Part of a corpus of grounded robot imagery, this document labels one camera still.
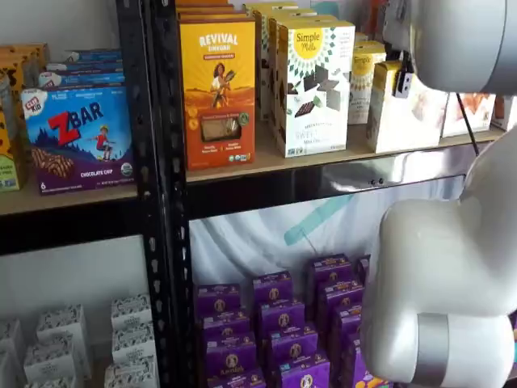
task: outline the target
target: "snack box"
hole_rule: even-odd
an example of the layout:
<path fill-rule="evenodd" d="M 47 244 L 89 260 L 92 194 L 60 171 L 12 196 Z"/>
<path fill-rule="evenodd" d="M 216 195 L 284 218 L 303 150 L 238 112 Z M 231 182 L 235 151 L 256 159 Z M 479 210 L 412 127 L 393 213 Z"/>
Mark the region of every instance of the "snack box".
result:
<path fill-rule="evenodd" d="M 38 320 L 36 335 L 40 342 L 48 341 L 56 335 L 72 335 L 83 376 L 91 378 L 93 355 L 88 343 L 86 318 L 82 305 L 43 313 Z"/>
<path fill-rule="evenodd" d="M 275 369 L 279 364 L 295 360 L 300 356 L 311 356 L 317 350 L 317 331 L 313 323 L 304 326 L 290 326 L 269 333 L 267 345 L 267 366 Z"/>
<path fill-rule="evenodd" d="M 230 336 L 250 331 L 250 317 L 245 310 L 225 311 L 203 318 L 203 337 Z"/>
<path fill-rule="evenodd" d="M 276 140 L 285 158 L 346 149 L 354 33 L 344 21 L 280 26 Z"/>
<path fill-rule="evenodd" d="M 41 194 L 133 182 L 123 84 L 27 89 L 22 101 Z"/>
<path fill-rule="evenodd" d="M 241 286 L 201 285 L 197 289 L 197 313 L 205 317 L 241 308 Z"/>
<path fill-rule="evenodd" d="M 279 366 L 275 379 L 279 388 L 328 388 L 330 362 L 319 350 L 311 356 L 302 356 Z"/>
<path fill-rule="evenodd" d="M 248 332 L 211 338 L 204 360 L 209 381 L 254 370 L 257 363 L 255 337 Z"/>
<path fill-rule="evenodd" d="M 254 305 L 292 298 L 292 278 L 288 271 L 255 277 L 253 283 Z"/>
<path fill-rule="evenodd" d="M 258 368 L 226 380 L 213 380 L 208 383 L 208 388 L 266 388 L 266 379 Z"/>
<path fill-rule="evenodd" d="M 367 124 L 375 65 L 384 61 L 386 51 L 383 44 L 375 41 L 355 44 L 350 77 L 348 124 Z"/>
<path fill-rule="evenodd" d="M 352 264 L 344 254 L 320 257 L 309 261 L 307 268 L 305 303 L 308 319 L 313 319 L 317 308 L 317 286 L 330 280 L 348 280 L 353 277 Z"/>
<path fill-rule="evenodd" d="M 116 299 L 111 303 L 111 326 L 113 330 L 137 326 L 153 321 L 151 301 L 148 294 Z"/>
<path fill-rule="evenodd" d="M 158 367 L 153 356 L 112 364 L 104 374 L 105 388 L 158 388 Z"/>
<path fill-rule="evenodd" d="M 68 85 L 95 85 L 99 83 L 124 82 L 122 69 L 115 70 L 75 70 L 45 71 L 38 77 L 39 87 Z"/>
<path fill-rule="evenodd" d="M 15 110 L 9 77 L 0 73 L 0 192 L 19 190 L 27 180 L 25 152 Z"/>
<path fill-rule="evenodd" d="M 137 326 L 114 330 L 111 354 L 115 364 L 156 356 L 153 324 L 141 323 Z"/>
<path fill-rule="evenodd" d="M 53 62 L 46 66 L 47 71 L 75 70 L 116 70 L 122 69 L 122 61 Z"/>
<path fill-rule="evenodd" d="M 366 138 L 376 153 L 433 147 L 439 144 L 448 93 L 435 91 L 413 76 L 407 98 L 393 90 L 400 61 L 375 65 Z"/>
<path fill-rule="evenodd" d="M 188 168 L 253 162 L 253 20 L 184 20 L 179 30 Z"/>
<path fill-rule="evenodd" d="M 30 346 L 23 363 L 29 383 L 82 376 L 71 335 Z"/>

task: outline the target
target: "purple box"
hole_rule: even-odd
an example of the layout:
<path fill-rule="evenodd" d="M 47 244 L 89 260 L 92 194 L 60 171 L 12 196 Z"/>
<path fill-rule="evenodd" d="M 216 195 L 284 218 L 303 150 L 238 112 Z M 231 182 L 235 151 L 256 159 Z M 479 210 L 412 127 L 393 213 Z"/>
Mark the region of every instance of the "purple box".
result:
<path fill-rule="evenodd" d="M 393 383 L 372 376 L 366 369 L 361 347 L 359 334 L 349 335 L 347 338 L 347 349 L 343 353 L 343 379 L 342 388 L 355 386 L 374 386 L 376 388 L 392 388 Z"/>
<path fill-rule="evenodd" d="M 330 378 L 338 380 L 341 371 L 341 353 L 348 335 L 358 332 L 361 324 L 361 305 L 340 306 L 334 309 L 332 329 L 327 343 L 330 359 Z"/>
<path fill-rule="evenodd" d="M 214 380 L 208 383 L 208 388 L 266 388 L 266 379 L 258 368 L 226 380 Z"/>
<path fill-rule="evenodd" d="M 275 373 L 279 388 L 328 388 L 330 362 L 325 352 L 317 351 L 312 356 L 302 356 L 282 364 Z"/>
<path fill-rule="evenodd" d="M 292 298 L 292 278 L 288 271 L 271 273 L 253 279 L 254 305 Z"/>
<path fill-rule="evenodd" d="M 250 317 L 243 310 L 226 311 L 203 318 L 203 337 L 230 336 L 250 331 Z"/>
<path fill-rule="evenodd" d="M 351 262 L 344 254 L 310 260 L 305 297 L 308 319 L 312 319 L 317 313 L 318 284 L 329 280 L 349 280 L 352 276 Z"/>
<path fill-rule="evenodd" d="M 300 356 L 311 356 L 317 350 L 317 331 L 313 323 L 291 326 L 269 333 L 267 366 L 275 369 L 279 364 Z"/>
<path fill-rule="evenodd" d="M 240 285 L 201 285 L 197 290 L 197 313 L 200 317 L 240 308 Z"/>
<path fill-rule="evenodd" d="M 252 332 L 215 337 L 207 342 L 204 358 L 209 380 L 251 371 L 257 364 L 257 347 Z"/>

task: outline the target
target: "purple macaroni box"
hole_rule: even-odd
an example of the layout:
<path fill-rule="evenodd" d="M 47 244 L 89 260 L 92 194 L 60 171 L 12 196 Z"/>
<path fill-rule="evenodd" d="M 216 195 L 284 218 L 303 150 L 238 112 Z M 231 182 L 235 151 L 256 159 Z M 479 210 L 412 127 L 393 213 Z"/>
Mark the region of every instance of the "purple macaroni box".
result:
<path fill-rule="evenodd" d="M 292 278 L 288 271 L 271 273 L 253 279 L 254 304 L 292 298 Z"/>
<path fill-rule="evenodd" d="M 201 285 L 197 290 L 197 312 L 200 317 L 240 308 L 240 285 Z"/>
<path fill-rule="evenodd" d="M 256 363 L 257 347 L 252 332 L 215 337 L 207 342 L 204 364 L 209 381 L 251 371 Z"/>
<path fill-rule="evenodd" d="M 302 356 L 282 364 L 274 379 L 279 388 L 328 388 L 330 362 L 325 352 L 317 351 L 312 356 Z"/>
<path fill-rule="evenodd" d="M 227 380 L 214 380 L 208 383 L 208 388 L 266 388 L 266 380 L 258 368 Z"/>

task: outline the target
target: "yellow box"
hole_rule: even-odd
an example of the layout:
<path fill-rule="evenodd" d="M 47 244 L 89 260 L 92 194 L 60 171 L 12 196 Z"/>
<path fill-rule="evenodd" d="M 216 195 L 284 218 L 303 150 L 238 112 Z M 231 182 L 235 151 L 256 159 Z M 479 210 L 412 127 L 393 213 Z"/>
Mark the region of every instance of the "yellow box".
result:
<path fill-rule="evenodd" d="M 385 46 L 373 40 L 356 42 L 350 78 L 348 124 L 366 124 L 375 65 L 386 61 Z"/>
<path fill-rule="evenodd" d="M 26 178 L 27 165 L 9 77 L 0 73 L 0 192 L 19 190 Z"/>

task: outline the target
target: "white box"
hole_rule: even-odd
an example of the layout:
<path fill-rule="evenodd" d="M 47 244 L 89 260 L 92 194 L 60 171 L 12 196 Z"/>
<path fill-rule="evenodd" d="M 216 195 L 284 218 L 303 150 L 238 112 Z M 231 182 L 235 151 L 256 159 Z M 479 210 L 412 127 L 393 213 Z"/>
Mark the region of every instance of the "white box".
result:
<path fill-rule="evenodd" d="M 375 66 L 366 138 L 376 153 L 439 144 L 448 94 L 429 89 L 413 76 L 408 98 L 395 98 L 393 88 L 400 69 L 399 61 Z"/>
<path fill-rule="evenodd" d="M 63 310 L 49 311 L 40 316 L 36 334 L 40 342 L 56 335 L 72 335 L 79 357 L 82 376 L 91 378 L 92 355 L 88 346 L 86 320 L 82 305 L 68 306 Z"/>
<path fill-rule="evenodd" d="M 111 354 L 115 364 L 156 356 L 153 325 L 142 323 L 135 327 L 115 330 Z"/>
<path fill-rule="evenodd" d="M 158 388 L 155 357 L 110 365 L 104 376 L 104 388 Z"/>
<path fill-rule="evenodd" d="M 498 95 L 495 98 L 492 125 L 505 131 L 510 131 L 517 124 L 517 97 L 513 95 Z"/>
<path fill-rule="evenodd" d="M 494 111 L 495 95 L 483 93 L 460 94 L 473 132 L 488 131 Z M 443 124 L 443 137 L 466 135 L 469 131 L 461 113 L 456 93 L 451 93 Z"/>
<path fill-rule="evenodd" d="M 23 358 L 27 346 L 23 340 L 22 327 L 18 319 L 0 321 L 0 352 L 6 351 L 11 356 L 13 367 L 20 384 L 25 383 Z"/>
<path fill-rule="evenodd" d="M 29 382 L 81 376 L 81 366 L 71 335 L 54 337 L 44 343 L 30 346 L 23 367 Z"/>
<path fill-rule="evenodd" d="M 113 330 L 140 325 L 153 321 L 149 295 L 141 294 L 111 303 L 111 325 Z"/>

